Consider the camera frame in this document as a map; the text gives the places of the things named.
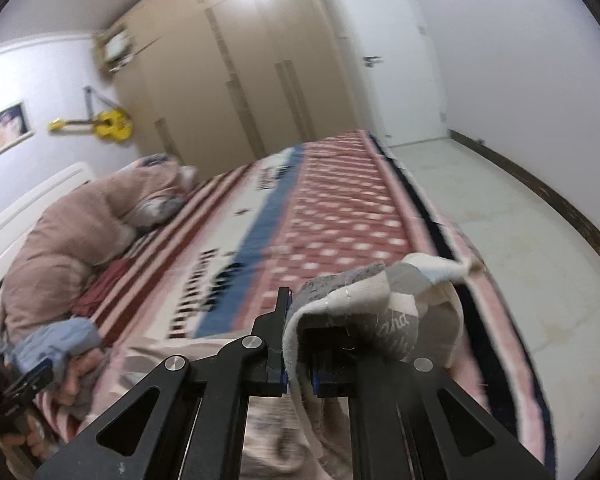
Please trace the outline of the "left hand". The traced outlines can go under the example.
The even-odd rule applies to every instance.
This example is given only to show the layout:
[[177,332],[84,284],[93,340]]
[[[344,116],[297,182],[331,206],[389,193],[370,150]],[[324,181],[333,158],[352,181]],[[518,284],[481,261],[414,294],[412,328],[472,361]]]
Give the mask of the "left hand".
[[50,457],[50,449],[44,439],[42,426],[33,415],[27,416],[27,432],[25,434],[3,434],[0,436],[0,447],[3,451],[24,446],[40,460]]

